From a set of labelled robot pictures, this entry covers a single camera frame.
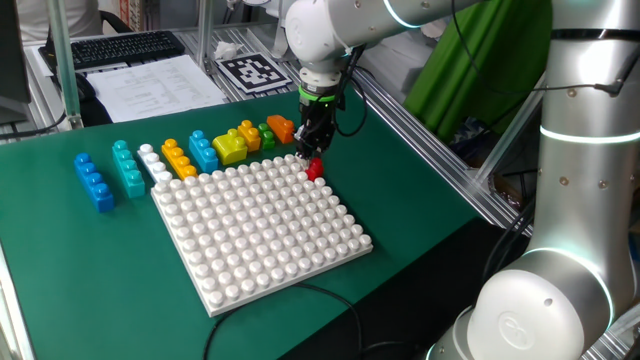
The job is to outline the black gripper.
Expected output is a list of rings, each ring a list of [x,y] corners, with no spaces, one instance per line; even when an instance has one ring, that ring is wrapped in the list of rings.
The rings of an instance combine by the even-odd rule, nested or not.
[[[312,153],[312,158],[321,158],[335,133],[332,123],[333,102],[303,100],[300,102],[300,113],[301,125],[297,130],[295,155],[304,161],[307,160],[307,153]]]

